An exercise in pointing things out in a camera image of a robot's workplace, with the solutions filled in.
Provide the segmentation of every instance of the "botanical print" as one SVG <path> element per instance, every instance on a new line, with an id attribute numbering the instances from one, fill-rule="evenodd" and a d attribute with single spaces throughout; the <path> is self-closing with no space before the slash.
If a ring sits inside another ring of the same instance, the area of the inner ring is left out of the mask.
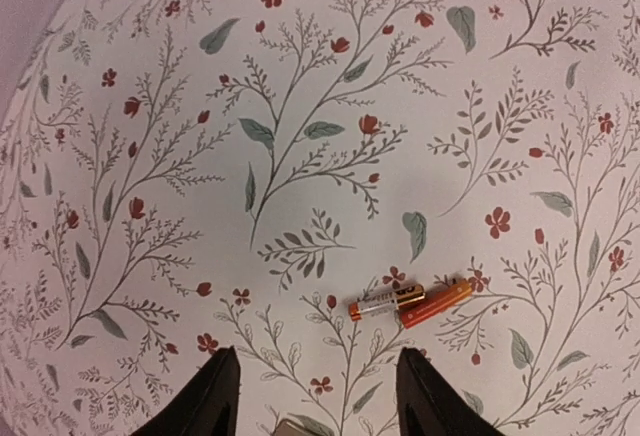
<path id="1" fill-rule="evenodd" d="M 65 0 L 0 125 L 2 416 L 130 434 L 233 345 L 238 434 L 397 435 L 415 346 L 505 435 L 635 434 L 638 1 Z"/>

